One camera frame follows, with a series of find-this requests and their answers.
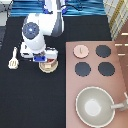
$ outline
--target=black cable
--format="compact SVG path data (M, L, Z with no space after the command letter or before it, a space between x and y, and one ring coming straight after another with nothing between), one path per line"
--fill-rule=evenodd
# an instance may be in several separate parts
M78 0L78 1L79 1L80 5L81 5L81 8L82 8L82 10L83 10L83 6L82 6L81 1L80 1L80 0ZM70 4L62 5L62 6L61 6L61 8L62 8L62 7L64 7L64 6L71 6L71 7L75 8L75 9L76 9L76 10L78 10L78 11L82 11L82 10L79 10L78 8L76 8L75 6L70 5Z
M75 9L78 10L78 11L82 11L82 10L79 10L78 8L76 8L75 6L70 5L70 4L62 5L61 8L64 7L64 6L71 6L71 7L75 8Z
M9 8L10 8L10 5L12 4L12 2L14 2L14 0L12 0L12 1L10 2L9 6L8 6L8 9L7 9L7 18L9 17L8 11L10 10Z

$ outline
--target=stove burner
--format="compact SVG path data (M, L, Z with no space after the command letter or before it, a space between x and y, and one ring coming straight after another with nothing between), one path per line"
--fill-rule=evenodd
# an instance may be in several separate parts
M100 63L98 70L103 76L112 76L115 73L114 66L109 62Z
M79 76L88 76L90 74L91 68L86 62L79 62L75 66L75 72Z
M111 49L106 45L99 45L96 48L96 54L102 58L106 58L111 55Z

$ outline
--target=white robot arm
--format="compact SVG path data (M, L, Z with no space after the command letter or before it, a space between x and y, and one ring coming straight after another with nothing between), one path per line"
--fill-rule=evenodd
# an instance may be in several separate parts
M51 0L53 14L31 13L23 24L22 36L24 42L21 44L21 56L33 58L33 55L45 53L46 57L57 57L56 49L45 50L46 44L43 35L58 37L64 31L64 21L61 11L60 0Z

